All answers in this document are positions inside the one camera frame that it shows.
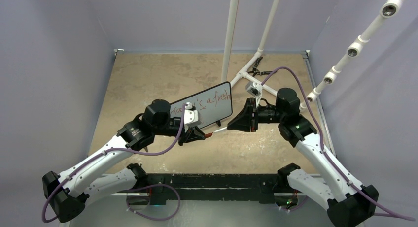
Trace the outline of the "white whiteboard marker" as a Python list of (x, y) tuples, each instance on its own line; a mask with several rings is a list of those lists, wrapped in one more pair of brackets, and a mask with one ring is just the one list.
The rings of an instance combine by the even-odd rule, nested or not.
[(215, 133), (219, 133), (219, 132), (222, 132), (222, 131), (225, 131), (225, 130), (227, 130), (227, 127), (217, 129), (217, 130), (213, 131), (212, 133), (215, 134)]

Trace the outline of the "black-framed small whiteboard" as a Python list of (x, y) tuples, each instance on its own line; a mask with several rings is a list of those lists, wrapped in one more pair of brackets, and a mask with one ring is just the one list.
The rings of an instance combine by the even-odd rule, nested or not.
[(232, 115), (231, 84), (226, 81), (171, 103), (171, 117), (180, 117), (182, 105), (187, 102), (199, 111), (199, 128), (207, 127)]

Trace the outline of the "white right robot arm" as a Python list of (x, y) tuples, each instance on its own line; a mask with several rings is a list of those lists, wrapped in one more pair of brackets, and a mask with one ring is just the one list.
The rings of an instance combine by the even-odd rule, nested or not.
[(356, 227), (375, 213), (372, 203), (379, 193), (372, 185), (364, 186), (323, 144), (320, 133), (301, 115), (300, 100), (290, 88), (279, 89), (274, 105), (258, 106), (254, 98), (227, 125), (229, 130), (256, 132), (259, 123), (277, 123), (281, 136), (314, 165), (324, 182), (310, 177), (299, 166), (278, 170), (277, 185), (303, 192), (319, 204), (336, 227)]

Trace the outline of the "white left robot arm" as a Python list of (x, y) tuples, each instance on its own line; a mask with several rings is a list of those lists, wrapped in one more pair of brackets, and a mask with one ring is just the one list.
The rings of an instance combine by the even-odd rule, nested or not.
[(199, 129), (199, 110), (189, 102), (180, 106), (177, 116), (171, 115), (171, 105), (162, 99), (154, 100), (143, 113), (127, 122), (102, 148), (73, 167), (56, 173), (50, 171), (42, 178), (46, 202), (41, 219), (49, 223), (46, 210), (50, 207), (61, 223), (77, 217), (89, 204), (119, 191), (152, 192), (165, 184), (149, 183), (148, 174), (139, 164), (105, 175), (112, 166), (132, 155), (148, 156), (148, 146), (158, 135), (172, 136), (172, 145), (204, 140)]

